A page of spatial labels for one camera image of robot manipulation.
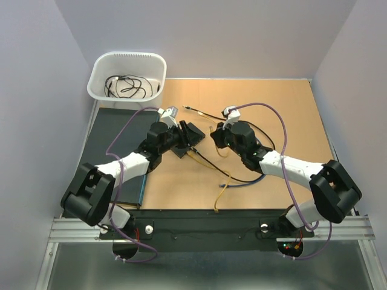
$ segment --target white wall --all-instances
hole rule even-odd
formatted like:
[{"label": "white wall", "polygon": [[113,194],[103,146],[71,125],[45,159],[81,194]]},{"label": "white wall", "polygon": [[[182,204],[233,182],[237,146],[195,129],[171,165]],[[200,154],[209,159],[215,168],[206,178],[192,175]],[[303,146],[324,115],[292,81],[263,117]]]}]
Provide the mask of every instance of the white wall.
[{"label": "white wall", "polygon": [[311,78],[356,0],[56,0],[87,62],[161,54],[168,77]]},{"label": "white wall", "polygon": [[80,155],[90,71],[53,0],[0,11],[0,288],[29,290]]},{"label": "white wall", "polygon": [[313,81],[340,161],[363,192],[387,270],[387,1],[358,0]]}]

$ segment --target black mat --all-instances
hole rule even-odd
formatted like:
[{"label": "black mat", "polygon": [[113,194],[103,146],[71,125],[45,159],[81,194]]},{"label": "black mat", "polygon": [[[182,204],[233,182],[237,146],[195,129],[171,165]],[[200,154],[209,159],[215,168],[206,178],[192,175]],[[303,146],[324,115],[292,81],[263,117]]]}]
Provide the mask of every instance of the black mat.
[{"label": "black mat", "polygon": [[[99,165],[113,161],[113,157],[106,156],[105,152],[113,139],[120,132],[135,111],[101,108],[91,129],[90,135],[83,150],[80,163]],[[112,153],[119,157],[130,154],[146,138],[151,124],[158,119],[157,112],[141,112],[121,134]],[[120,203],[141,206],[146,176],[138,176],[122,185]]]}]

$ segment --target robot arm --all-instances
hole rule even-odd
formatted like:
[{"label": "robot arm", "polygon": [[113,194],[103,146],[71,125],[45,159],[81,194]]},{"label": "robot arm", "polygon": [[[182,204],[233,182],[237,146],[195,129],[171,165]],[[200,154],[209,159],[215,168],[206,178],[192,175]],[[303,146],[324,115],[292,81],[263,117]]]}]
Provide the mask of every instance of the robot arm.
[{"label": "robot arm", "polygon": [[[299,207],[308,223],[326,219],[340,223],[362,197],[341,163],[330,160],[326,164],[310,163],[288,156],[281,156],[271,148],[257,144],[255,133],[247,123],[239,122],[239,112],[228,107],[223,111],[225,123],[218,123],[211,133],[218,148],[231,148],[250,170],[284,178],[281,158],[284,160],[288,180],[311,190],[313,199]],[[294,206],[284,214],[288,230],[302,227]]]},{"label": "robot arm", "polygon": [[[190,129],[185,121],[178,126],[175,121],[177,109],[162,112],[161,121],[151,125],[146,139],[128,156],[108,164],[93,166],[88,163],[78,167],[60,205],[67,212],[90,226],[99,223],[109,225],[108,212],[113,189],[122,182],[152,172],[160,163],[163,153],[174,147],[191,147],[191,139],[198,133]],[[112,216],[119,228],[125,226],[130,215],[120,207],[114,207]]]}]

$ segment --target metal floor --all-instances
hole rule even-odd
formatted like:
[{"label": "metal floor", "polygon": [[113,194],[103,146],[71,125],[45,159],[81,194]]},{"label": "metal floor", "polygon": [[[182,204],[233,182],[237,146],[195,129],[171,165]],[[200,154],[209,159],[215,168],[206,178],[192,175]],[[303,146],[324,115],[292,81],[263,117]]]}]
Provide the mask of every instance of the metal floor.
[{"label": "metal floor", "polygon": [[[305,254],[324,242],[305,242]],[[273,252],[160,253],[145,264],[116,262],[110,243],[61,243],[50,290],[372,289],[359,243],[331,241],[310,260]]]}]

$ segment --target wooden tabletop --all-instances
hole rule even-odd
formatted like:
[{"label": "wooden tabletop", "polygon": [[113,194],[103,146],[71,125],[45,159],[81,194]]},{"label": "wooden tabletop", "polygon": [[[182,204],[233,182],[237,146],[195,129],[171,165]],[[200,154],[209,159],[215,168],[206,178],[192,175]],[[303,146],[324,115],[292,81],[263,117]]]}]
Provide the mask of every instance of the wooden tabletop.
[{"label": "wooden tabletop", "polygon": [[[188,111],[191,106],[221,117],[220,112],[231,105],[264,102],[273,106],[283,117],[288,133],[286,155],[312,162],[332,159],[320,115],[307,80],[167,80],[164,87],[163,108],[176,106],[177,120],[192,122],[206,133],[196,148],[208,159],[232,176],[252,180],[259,176],[245,168],[233,152],[220,157],[209,136],[211,121]],[[252,106],[240,110],[241,120],[251,121],[266,131],[280,152],[284,135],[277,116],[271,110]],[[263,145],[270,142],[255,130]],[[159,209],[211,209],[220,192],[218,184],[227,177],[198,164],[188,156],[179,159],[172,152],[163,155],[161,164],[148,176],[142,208]],[[311,198],[311,193],[292,184],[299,203]],[[257,184],[228,188],[218,208],[286,208],[291,204],[285,182],[281,178],[266,176]]]}]

